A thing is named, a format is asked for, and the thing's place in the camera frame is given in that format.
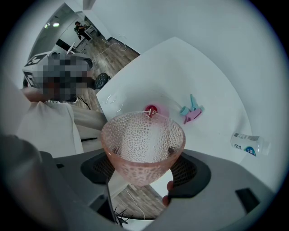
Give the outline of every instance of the textured glass bowl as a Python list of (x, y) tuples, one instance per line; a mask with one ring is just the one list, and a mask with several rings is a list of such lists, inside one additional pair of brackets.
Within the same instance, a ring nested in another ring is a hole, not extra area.
[(119, 174), (143, 186), (170, 169), (182, 153), (186, 137), (175, 121), (143, 111), (111, 119), (102, 129), (101, 142)]

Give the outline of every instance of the baseboard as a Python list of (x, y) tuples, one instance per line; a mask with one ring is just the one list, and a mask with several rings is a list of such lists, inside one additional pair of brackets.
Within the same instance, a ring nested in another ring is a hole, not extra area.
[[(109, 37), (109, 38), (107, 39), (107, 41), (109, 42), (109, 41), (111, 41), (112, 39), (115, 39), (115, 40), (117, 40), (118, 42), (123, 43), (123, 42), (119, 41), (118, 39), (116, 39), (116, 38), (114, 38), (114, 37)], [(128, 46), (128, 45), (126, 45), (126, 46), (127, 46), (128, 48), (130, 48), (132, 51), (134, 51), (136, 54), (140, 55), (140, 53), (138, 53), (137, 51), (135, 51), (134, 49), (132, 49), (130, 46)]]

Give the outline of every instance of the finger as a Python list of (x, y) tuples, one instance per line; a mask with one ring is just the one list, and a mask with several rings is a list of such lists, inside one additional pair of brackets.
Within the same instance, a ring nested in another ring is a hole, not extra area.
[(167, 184), (167, 190), (170, 191), (173, 189), (173, 181), (171, 180), (170, 182), (168, 182)]
[(168, 206), (168, 196), (163, 197), (163, 205), (166, 207)]

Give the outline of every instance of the white cable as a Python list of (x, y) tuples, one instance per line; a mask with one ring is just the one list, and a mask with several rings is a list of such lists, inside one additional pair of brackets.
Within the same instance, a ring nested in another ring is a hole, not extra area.
[(119, 49), (120, 49), (121, 51), (126, 51), (126, 45), (123, 44), (123, 45), (125, 45), (125, 49), (122, 50), (122, 49), (121, 49), (121, 45), (120, 45), (119, 42), (113, 43), (113, 44), (111, 44), (109, 47), (111, 47), (111, 46), (114, 45), (114, 44), (118, 44), (118, 45), (119, 45)]
[(135, 202), (135, 204), (136, 204), (136, 206), (139, 208), (139, 210), (140, 211), (142, 211), (141, 209), (140, 209), (140, 207), (137, 205), (137, 203), (136, 203), (136, 201), (132, 198), (132, 200)]

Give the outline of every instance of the wooden floor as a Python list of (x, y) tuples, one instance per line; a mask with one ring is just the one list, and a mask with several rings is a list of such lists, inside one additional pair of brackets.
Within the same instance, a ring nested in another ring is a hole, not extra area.
[[(103, 52), (113, 43), (117, 43), (115, 39), (112, 39), (110, 42), (106, 41), (103, 36), (96, 36), (96, 33), (92, 33), (93, 40), (87, 42), (85, 46), (85, 54), (87, 54), (92, 60), (95, 56)], [(103, 54), (95, 58), (93, 63), (93, 79), (101, 74), (102, 72), (107, 73), (111, 78), (119, 72), (122, 68), (128, 65), (132, 60), (139, 56), (130, 48), (126, 48), (125, 51), (119, 49), (119, 44), (112, 45), (109, 47)], [(124, 50), (125, 46), (121, 44), (121, 49)], [(81, 98), (89, 105), (91, 110), (102, 112), (99, 102), (96, 98), (98, 90), (85, 89), (84, 93), (81, 95)], [(78, 100), (75, 103), (76, 106), (83, 108), (88, 108), (82, 101)]]
[[(118, 42), (115, 39), (107, 42), (103, 36), (97, 37), (96, 33), (92, 33), (92, 36), (93, 40), (85, 46), (86, 54), (92, 60), (96, 55), (103, 52), (110, 45)], [(102, 72), (107, 73), (111, 78), (113, 78), (117, 72), (119, 72), (138, 56), (139, 54), (128, 47), (125, 51), (121, 51), (119, 49), (119, 45), (115, 44), (108, 48), (103, 54), (96, 57), (96, 61), (93, 63), (92, 69), (93, 78), (96, 79), (96, 77)], [(98, 90), (85, 89), (81, 97), (89, 105), (91, 110), (102, 112), (96, 98), (97, 92)], [(80, 100), (78, 100), (74, 105), (88, 109), (88, 107)], [(158, 217), (165, 209), (162, 204), (162, 197), (150, 185), (143, 187), (129, 185), (127, 186), (126, 190), (137, 202), (147, 219), (154, 219)], [(112, 200), (113, 209), (116, 208), (117, 213), (121, 213), (126, 209), (126, 216), (143, 219), (143, 213), (136, 206), (136, 203), (132, 200), (126, 190), (123, 190)]]

